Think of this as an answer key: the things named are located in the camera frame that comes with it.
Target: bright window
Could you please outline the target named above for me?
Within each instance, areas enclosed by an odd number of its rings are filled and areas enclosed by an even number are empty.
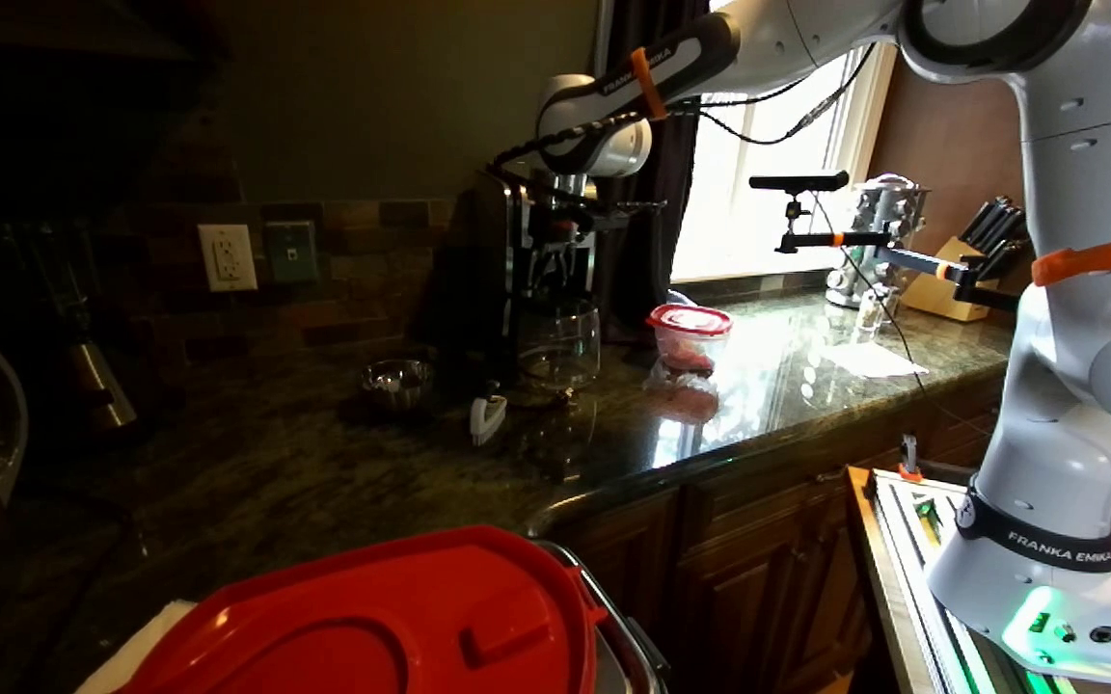
[[[777,99],[762,99],[750,110],[714,110],[714,115],[753,141],[781,141],[798,115],[807,115],[857,70],[859,54],[863,49],[825,63],[819,72],[810,72],[803,84]],[[841,232],[852,219],[857,186],[870,179],[893,65],[894,47],[875,47],[863,72],[836,99],[836,110],[831,110],[822,121],[814,121],[807,133],[781,147],[750,147],[702,121],[695,152],[695,189],[682,211],[670,281],[756,279],[834,265],[841,250],[831,246],[777,255],[777,245],[787,232],[787,192],[750,189],[750,179],[848,171],[852,186],[841,192],[822,192],[819,201],[831,225]],[[831,232],[814,197],[807,192],[803,201],[807,210],[814,210],[814,216],[803,216],[798,232]]]

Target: kitchen counter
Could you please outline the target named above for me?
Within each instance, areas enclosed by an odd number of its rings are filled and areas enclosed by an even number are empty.
[[[369,417],[350,398],[362,354],[193,373],[151,439],[71,476],[67,497],[12,506],[0,689],[71,689],[171,598],[428,529],[543,533],[753,450],[909,417],[936,390],[997,386],[1012,342],[1008,324],[922,311],[863,332],[822,297],[726,310],[719,405],[677,409],[652,354],[608,347],[594,394],[508,414],[488,446],[461,398],[422,425]]]

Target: red lid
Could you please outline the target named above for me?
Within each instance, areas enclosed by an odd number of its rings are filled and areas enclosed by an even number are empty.
[[[161,635],[126,694],[590,694],[597,621],[551,552],[497,529],[434,533],[214,595]]]
[[[723,310],[706,310],[706,304],[655,304],[647,311],[647,324],[668,327],[668,332],[723,336],[732,327],[732,317],[726,317]]]

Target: cup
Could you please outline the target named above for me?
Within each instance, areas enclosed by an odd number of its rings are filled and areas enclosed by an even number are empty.
[[[517,332],[521,405],[554,405],[590,390],[601,372],[601,324],[594,304],[534,310]]]

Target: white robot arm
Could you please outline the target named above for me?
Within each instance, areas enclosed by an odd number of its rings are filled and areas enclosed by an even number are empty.
[[[929,589],[1024,666],[1111,684],[1111,0],[738,0],[615,79],[554,89],[543,135],[608,126],[543,157],[554,173],[633,173],[635,115],[762,94],[875,39],[927,79],[1015,89],[1043,255],[1001,425]]]

